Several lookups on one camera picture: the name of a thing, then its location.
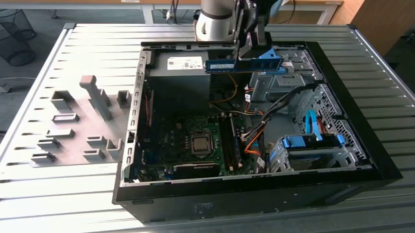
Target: sticker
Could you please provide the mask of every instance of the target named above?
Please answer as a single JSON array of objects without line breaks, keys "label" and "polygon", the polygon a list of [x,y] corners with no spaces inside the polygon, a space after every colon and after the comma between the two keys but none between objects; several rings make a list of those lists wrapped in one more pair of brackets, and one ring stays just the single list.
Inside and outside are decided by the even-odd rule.
[{"label": "sticker", "polygon": [[194,213],[201,215],[213,214],[214,202],[194,204]]},{"label": "sticker", "polygon": [[266,161],[265,161],[261,157],[258,157],[257,162],[258,162],[258,164],[262,166],[262,168],[266,167]]},{"label": "sticker", "polygon": [[293,67],[293,63],[291,62],[283,62],[283,67]]},{"label": "sticker", "polygon": [[202,57],[170,57],[167,60],[167,69],[203,69]]},{"label": "sticker", "polygon": [[214,64],[210,65],[211,69],[234,69],[234,64]]}]

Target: trash can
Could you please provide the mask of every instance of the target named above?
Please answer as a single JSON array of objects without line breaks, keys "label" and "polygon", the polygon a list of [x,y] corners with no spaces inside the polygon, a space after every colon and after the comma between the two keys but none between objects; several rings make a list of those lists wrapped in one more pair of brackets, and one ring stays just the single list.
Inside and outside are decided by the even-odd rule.
[{"label": "trash can", "polygon": [[0,57],[17,67],[35,60],[35,52],[14,23],[0,22]]},{"label": "trash can", "polygon": [[21,9],[0,9],[0,23],[17,24],[26,40],[33,39],[37,35],[26,14]]}]

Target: table leg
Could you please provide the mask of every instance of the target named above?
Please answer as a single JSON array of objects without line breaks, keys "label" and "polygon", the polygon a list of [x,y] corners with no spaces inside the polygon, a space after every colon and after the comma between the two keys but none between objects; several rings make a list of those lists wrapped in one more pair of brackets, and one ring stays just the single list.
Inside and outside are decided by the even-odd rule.
[{"label": "table leg", "polygon": [[154,9],[155,9],[154,4],[143,4],[142,5],[142,10],[143,10],[143,15],[145,15],[145,22],[147,24],[154,24],[155,23]]},{"label": "table leg", "polygon": [[318,24],[329,24],[338,9],[338,5],[327,5],[326,10],[323,11]]},{"label": "table leg", "polygon": [[51,18],[58,18],[58,10],[50,10]]}]

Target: white table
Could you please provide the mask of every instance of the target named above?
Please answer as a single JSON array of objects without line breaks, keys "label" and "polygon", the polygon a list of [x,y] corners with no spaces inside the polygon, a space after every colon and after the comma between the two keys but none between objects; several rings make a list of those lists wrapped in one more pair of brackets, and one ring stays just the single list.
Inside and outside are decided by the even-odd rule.
[{"label": "white table", "polygon": [[415,231],[415,98],[358,30],[347,26],[271,25],[278,40],[319,41],[403,179],[322,208],[143,225],[113,205],[117,163],[33,168],[30,150],[55,89],[82,71],[107,93],[134,88],[142,41],[193,41],[193,25],[79,24],[63,30],[0,144],[2,232],[386,232]]}]

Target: wire bundle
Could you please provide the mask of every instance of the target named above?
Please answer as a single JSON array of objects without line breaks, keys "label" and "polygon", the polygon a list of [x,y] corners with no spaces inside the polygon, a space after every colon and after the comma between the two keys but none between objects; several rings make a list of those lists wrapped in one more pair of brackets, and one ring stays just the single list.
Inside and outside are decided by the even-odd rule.
[{"label": "wire bundle", "polygon": [[309,90],[309,89],[314,89],[315,87],[317,87],[317,84],[309,84],[306,86],[301,86],[301,87],[295,88],[291,92],[289,92],[283,97],[281,97],[278,99],[278,101],[274,102],[274,104],[271,105],[269,110],[265,112],[265,114],[261,118],[261,123],[258,124],[258,126],[242,136],[242,139],[247,140],[258,132],[255,137],[249,142],[249,145],[245,149],[246,153],[254,153],[254,154],[261,155],[261,152],[258,152],[255,150],[250,150],[250,147],[251,147],[253,143],[258,140],[259,136],[263,134],[267,123],[270,122],[273,115],[289,105],[290,99],[291,99],[291,97],[294,97],[294,95],[297,93],[299,93],[305,90]]}]

